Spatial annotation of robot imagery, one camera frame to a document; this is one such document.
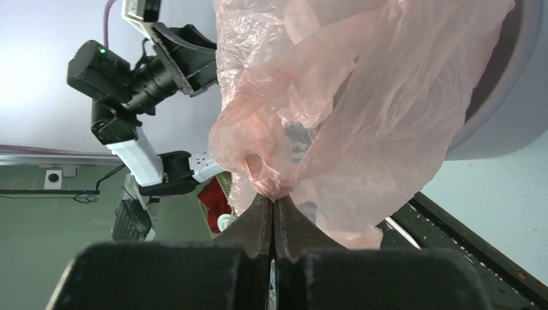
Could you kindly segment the pink plastic trash bag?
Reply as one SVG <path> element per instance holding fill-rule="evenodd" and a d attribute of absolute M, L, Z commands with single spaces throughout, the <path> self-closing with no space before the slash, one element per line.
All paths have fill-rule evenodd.
<path fill-rule="evenodd" d="M 213 159 L 242 214 L 257 194 L 317 206 L 377 249 L 377 225 L 437 173 L 514 1 L 215 1 Z"/>

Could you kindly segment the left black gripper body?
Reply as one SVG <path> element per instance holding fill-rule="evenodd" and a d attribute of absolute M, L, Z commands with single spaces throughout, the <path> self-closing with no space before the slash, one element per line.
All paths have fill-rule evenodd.
<path fill-rule="evenodd" d="M 115 110 L 154 115 L 156 106 L 178 92 L 194 97 L 190 88 L 177 85 L 160 55 L 149 55 L 141 41 L 141 58 L 128 61 L 95 41 L 86 41 L 68 62 L 67 84 L 93 99 L 105 101 Z"/>

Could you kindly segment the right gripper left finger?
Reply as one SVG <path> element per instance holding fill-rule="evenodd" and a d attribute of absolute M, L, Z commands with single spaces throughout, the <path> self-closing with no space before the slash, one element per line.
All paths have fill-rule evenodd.
<path fill-rule="evenodd" d="M 67 265 L 48 309 L 267 309 L 272 202 L 208 242 L 102 242 Z"/>

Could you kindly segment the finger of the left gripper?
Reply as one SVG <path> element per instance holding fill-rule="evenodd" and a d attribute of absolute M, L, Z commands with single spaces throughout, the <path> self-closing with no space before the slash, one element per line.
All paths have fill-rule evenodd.
<path fill-rule="evenodd" d="M 156 55 L 183 94 L 198 96 L 218 83 L 216 43 L 194 25 L 175 28 L 153 23 L 152 42 Z"/>

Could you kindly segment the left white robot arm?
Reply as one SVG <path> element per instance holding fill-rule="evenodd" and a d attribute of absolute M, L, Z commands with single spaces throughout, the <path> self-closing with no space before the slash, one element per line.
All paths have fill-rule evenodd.
<path fill-rule="evenodd" d="M 155 55 L 130 63 L 90 40 L 68 62 L 67 84 L 92 100 L 91 132 L 122 160 L 144 196 L 172 196 L 195 190 L 222 168 L 207 151 L 158 154 L 142 130 L 140 114 L 181 92 L 195 97 L 217 82 L 216 43 L 193 25 L 151 25 Z"/>

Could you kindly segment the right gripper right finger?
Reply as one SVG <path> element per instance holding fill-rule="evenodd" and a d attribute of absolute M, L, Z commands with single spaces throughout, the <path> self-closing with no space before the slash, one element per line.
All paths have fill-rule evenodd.
<path fill-rule="evenodd" d="M 476 271 L 444 249 L 349 250 L 290 197 L 273 204 L 279 309 L 491 309 Z"/>

